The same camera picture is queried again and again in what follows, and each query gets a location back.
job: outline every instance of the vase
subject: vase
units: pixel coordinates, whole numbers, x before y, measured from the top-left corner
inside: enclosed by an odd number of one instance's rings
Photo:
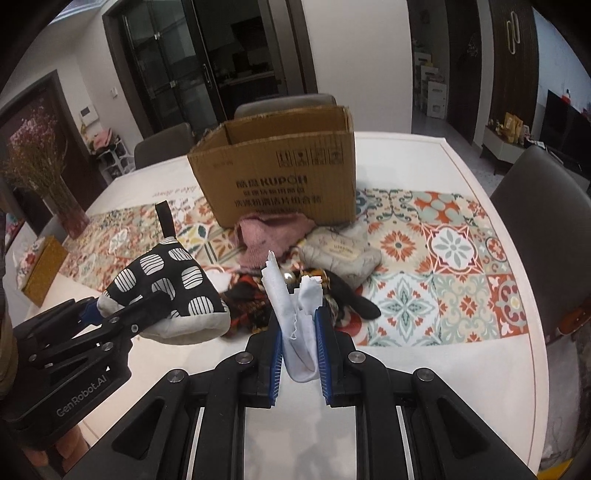
[[[72,195],[66,182],[61,177],[49,187],[48,196],[53,201],[52,206],[56,210],[55,214],[62,227],[66,230],[70,238],[75,240],[90,223],[88,215],[84,212],[78,200]]]

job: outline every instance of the black strap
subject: black strap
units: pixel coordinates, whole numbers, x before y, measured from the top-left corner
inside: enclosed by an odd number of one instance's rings
[[[173,214],[170,212],[170,207],[166,200],[156,204],[156,213],[158,214],[158,221],[160,222],[164,238],[168,238],[169,236],[176,237],[177,232],[174,230]]]

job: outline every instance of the table runner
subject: table runner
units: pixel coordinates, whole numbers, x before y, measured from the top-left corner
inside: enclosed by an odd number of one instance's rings
[[[205,199],[169,202],[178,238],[206,270],[233,271],[240,249]],[[527,333],[521,298],[500,240],[474,199],[459,194],[357,191],[357,222],[382,251],[382,264],[358,288],[382,311],[364,321],[347,312],[337,325],[357,345],[444,345]],[[154,205],[91,217],[60,272],[102,291],[162,233]],[[298,266],[292,249],[283,266]]]

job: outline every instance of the polka dot fabric bag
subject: polka dot fabric bag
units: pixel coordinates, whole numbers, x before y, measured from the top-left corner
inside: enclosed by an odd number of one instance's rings
[[[167,202],[156,205],[165,236],[115,277],[99,297],[97,307],[107,317],[150,293],[162,290],[173,302],[168,318],[141,335],[161,343],[188,345],[211,340],[230,327],[228,307],[201,266],[176,238]]]

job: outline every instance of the human hand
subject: human hand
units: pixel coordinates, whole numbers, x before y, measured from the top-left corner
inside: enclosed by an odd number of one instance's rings
[[[61,465],[65,472],[70,470],[70,468],[72,468],[88,451],[88,445],[86,444],[78,425],[60,438],[56,442],[55,447],[58,453],[63,457]],[[34,466],[47,466],[49,464],[47,452],[40,452],[26,447],[24,447],[22,451]]]

